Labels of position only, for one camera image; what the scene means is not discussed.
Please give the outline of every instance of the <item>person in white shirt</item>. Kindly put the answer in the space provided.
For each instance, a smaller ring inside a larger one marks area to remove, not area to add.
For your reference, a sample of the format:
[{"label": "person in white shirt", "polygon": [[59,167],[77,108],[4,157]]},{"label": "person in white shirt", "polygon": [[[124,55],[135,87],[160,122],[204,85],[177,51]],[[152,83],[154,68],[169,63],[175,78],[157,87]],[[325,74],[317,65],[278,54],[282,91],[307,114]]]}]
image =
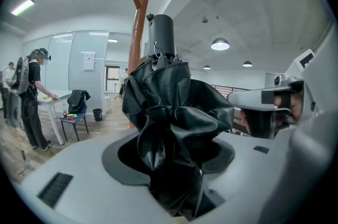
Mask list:
[{"label": "person in white shirt", "polygon": [[8,98],[10,96],[10,85],[14,75],[14,63],[10,62],[8,67],[2,71],[2,78],[0,80],[0,92],[2,98],[2,105],[4,110],[4,119],[7,119],[8,114]]}]

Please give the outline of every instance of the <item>person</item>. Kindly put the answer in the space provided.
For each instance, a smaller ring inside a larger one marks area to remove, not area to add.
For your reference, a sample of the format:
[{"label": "person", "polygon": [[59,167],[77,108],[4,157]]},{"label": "person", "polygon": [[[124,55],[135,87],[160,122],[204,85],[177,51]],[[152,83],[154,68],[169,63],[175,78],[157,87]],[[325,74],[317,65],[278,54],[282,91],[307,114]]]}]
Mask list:
[{"label": "person", "polygon": [[128,78],[128,68],[125,69],[125,72],[121,76],[121,88],[119,95],[122,95],[125,90],[127,78]]},{"label": "person", "polygon": [[47,50],[41,48],[33,50],[27,56],[29,63],[29,87],[26,92],[20,94],[22,99],[22,121],[28,140],[33,149],[40,146],[44,152],[52,146],[52,142],[47,141],[42,133],[41,122],[37,112],[37,90],[48,95],[53,100],[58,99],[55,94],[48,91],[41,83],[40,65],[47,58],[47,54]]},{"label": "person", "polygon": [[[281,104],[281,97],[275,96],[275,106],[279,107],[280,104]],[[303,108],[303,97],[300,94],[292,94],[290,110],[291,110],[292,118],[295,123],[297,123],[299,119],[301,118],[302,108]],[[239,117],[241,119],[241,124],[250,133],[250,126],[248,124],[248,120],[243,110],[239,111]]]},{"label": "person", "polygon": [[4,110],[4,119],[7,119],[8,114],[8,98],[10,96],[10,85],[12,81],[12,77],[14,75],[14,63],[10,62],[8,67],[5,67],[1,72],[2,78],[0,80],[0,92],[2,105]]}]

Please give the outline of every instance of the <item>black t-shirt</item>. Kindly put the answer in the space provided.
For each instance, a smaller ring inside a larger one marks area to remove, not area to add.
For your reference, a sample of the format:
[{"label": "black t-shirt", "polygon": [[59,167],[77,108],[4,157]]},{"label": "black t-shirt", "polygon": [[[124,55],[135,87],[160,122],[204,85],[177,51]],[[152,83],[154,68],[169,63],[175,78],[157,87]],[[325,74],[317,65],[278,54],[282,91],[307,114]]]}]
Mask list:
[{"label": "black t-shirt", "polygon": [[21,94],[22,98],[31,98],[35,99],[37,95],[37,88],[35,86],[36,81],[41,81],[40,78],[40,65],[37,62],[30,62],[29,64],[29,72],[28,72],[28,82],[30,84],[26,93]]}]

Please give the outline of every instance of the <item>black jacket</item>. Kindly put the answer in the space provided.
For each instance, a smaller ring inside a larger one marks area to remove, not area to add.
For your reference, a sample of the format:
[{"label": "black jacket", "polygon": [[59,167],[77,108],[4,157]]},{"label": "black jacket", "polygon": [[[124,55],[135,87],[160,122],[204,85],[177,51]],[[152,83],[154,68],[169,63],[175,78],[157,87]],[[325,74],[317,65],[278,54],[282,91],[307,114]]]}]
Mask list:
[{"label": "black jacket", "polygon": [[68,112],[72,114],[80,113],[82,106],[84,105],[84,97],[86,100],[90,98],[90,95],[86,90],[73,90],[71,96],[67,99],[69,104]]}]

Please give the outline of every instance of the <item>white table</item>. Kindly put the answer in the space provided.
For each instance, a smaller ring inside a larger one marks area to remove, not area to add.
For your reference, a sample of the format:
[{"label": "white table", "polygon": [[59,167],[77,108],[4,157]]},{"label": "white table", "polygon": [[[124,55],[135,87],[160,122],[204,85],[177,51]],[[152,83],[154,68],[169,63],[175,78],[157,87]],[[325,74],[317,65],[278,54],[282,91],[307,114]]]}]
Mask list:
[{"label": "white table", "polygon": [[59,133],[57,123],[55,122],[57,115],[56,115],[56,112],[55,112],[54,104],[60,102],[60,100],[62,100],[64,102],[72,94],[72,91],[69,91],[69,90],[52,90],[52,93],[57,95],[59,97],[59,100],[53,101],[52,98],[50,98],[50,97],[44,99],[43,97],[45,96],[45,94],[39,93],[39,95],[37,96],[37,104],[41,105],[41,106],[48,106],[48,114],[49,114],[49,118],[50,118],[51,123],[52,123],[52,127],[54,129],[55,135],[57,136],[59,143],[61,145],[63,145],[62,137]]},{"label": "white table", "polygon": [[115,93],[115,96],[114,96],[114,99],[117,97],[117,94],[116,94],[116,85],[120,84],[121,86],[123,85],[123,83],[114,83],[114,93]]}]

